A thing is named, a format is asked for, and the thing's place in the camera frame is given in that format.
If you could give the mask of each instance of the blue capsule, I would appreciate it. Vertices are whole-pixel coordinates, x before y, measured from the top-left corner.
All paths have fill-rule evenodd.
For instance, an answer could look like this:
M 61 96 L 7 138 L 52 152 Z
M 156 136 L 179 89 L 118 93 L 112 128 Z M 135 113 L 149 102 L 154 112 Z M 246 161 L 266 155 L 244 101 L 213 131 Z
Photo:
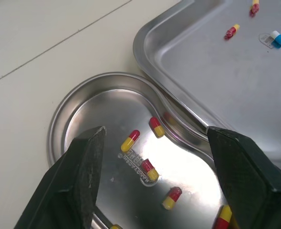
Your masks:
M 271 37 L 278 43 L 281 44 L 281 34 L 278 33 L 277 31 L 273 31 L 271 33 Z

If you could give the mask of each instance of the pill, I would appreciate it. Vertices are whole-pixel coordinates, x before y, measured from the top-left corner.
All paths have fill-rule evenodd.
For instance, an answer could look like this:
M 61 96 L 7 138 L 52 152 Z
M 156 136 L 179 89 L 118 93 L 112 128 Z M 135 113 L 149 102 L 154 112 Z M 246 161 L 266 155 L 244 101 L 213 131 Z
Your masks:
M 140 132 L 138 130 L 133 130 L 130 136 L 121 145 L 121 151 L 127 152 L 134 145 L 135 141 L 138 139 Z
M 158 179 L 158 172 L 153 167 L 149 159 L 146 159 L 141 163 L 141 168 L 145 171 L 151 181 L 156 181 Z
M 110 229 L 122 229 L 119 225 L 115 224 Z
M 251 7 L 251 11 L 253 13 L 258 13 L 259 12 L 259 0 L 253 0 L 253 5 Z
M 179 187 L 173 187 L 170 190 L 169 195 L 163 202 L 164 208 L 167 210 L 171 210 L 182 193 L 183 192 Z
M 271 37 L 278 43 L 281 44 L 281 34 L 278 33 L 277 31 L 273 31 L 271 33 Z
M 224 205 L 216 221 L 214 229 L 227 229 L 231 219 L 231 210 L 228 205 Z
M 225 34 L 225 39 L 228 40 L 231 38 L 235 33 L 240 29 L 240 26 L 238 24 L 235 24 L 233 27 L 231 27 L 229 30 L 227 30 Z
M 163 127 L 161 126 L 161 124 L 159 123 L 157 118 L 152 117 L 150 119 L 150 126 L 156 133 L 157 137 L 162 137 L 165 135 L 165 131 L 164 131 Z

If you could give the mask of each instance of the metal surface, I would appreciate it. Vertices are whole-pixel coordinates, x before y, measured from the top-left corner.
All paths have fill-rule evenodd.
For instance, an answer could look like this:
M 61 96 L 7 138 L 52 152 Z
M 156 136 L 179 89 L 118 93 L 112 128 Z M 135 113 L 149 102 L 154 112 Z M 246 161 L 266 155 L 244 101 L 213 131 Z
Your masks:
M 281 48 L 262 41 L 281 34 L 281 0 L 184 0 L 137 34 L 139 66 L 204 126 L 254 139 L 281 168 Z M 240 30 L 223 39 L 234 24 Z
M 148 124 L 152 116 L 161 119 L 166 136 L 155 137 Z M 54 163 L 80 132 L 104 125 L 93 228 L 110 227 L 111 222 L 127 229 L 211 228 L 224 197 L 209 144 L 186 131 L 188 122 L 146 79 L 126 73 L 98 75 L 73 89 L 58 107 L 48 137 L 50 161 Z M 134 129 L 140 137 L 133 151 L 123 154 L 120 146 Z M 156 184 L 139 172 L 140 158 L 149 158 L 160 174 Z M 174 186 L 183 194 L 167 211 L 161 203 Z

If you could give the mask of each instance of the yellow capsule half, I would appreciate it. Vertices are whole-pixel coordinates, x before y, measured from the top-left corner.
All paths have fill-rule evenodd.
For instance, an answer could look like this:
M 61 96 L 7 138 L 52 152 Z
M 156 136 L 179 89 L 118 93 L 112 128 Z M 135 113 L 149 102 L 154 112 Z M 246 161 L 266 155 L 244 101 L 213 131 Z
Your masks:
M 127 152 L 134 145 L 134 141 L 128 137 L 121 145 L 121 151 Z
M 162 126 L 157 126 L 154 128 L 154 131 L 158 137 L 162 137 L 165 135 L 165 131 Z
M 232 213 L 230 207 L 228 205 L 224 205 L 219 218 L 222 218 L 229 223 L 231 219 L 231 215 Z
M 159 177 L 158 172 L 154 168 L 148 171 L 146 174 L 148 175 L 151 181 L 156 181 Z
M 167 197 L 164 202 L 163 206 L 166 210 L 171 210 L 175 205 L 175 201 L 171 197 Z
M 240 29 L 240 26 L 238 24 L 235 24 L 233 27 L 236 29 L 236 32 Z
M 122 229 L 119 225 L 115 224 L 110 229 Z

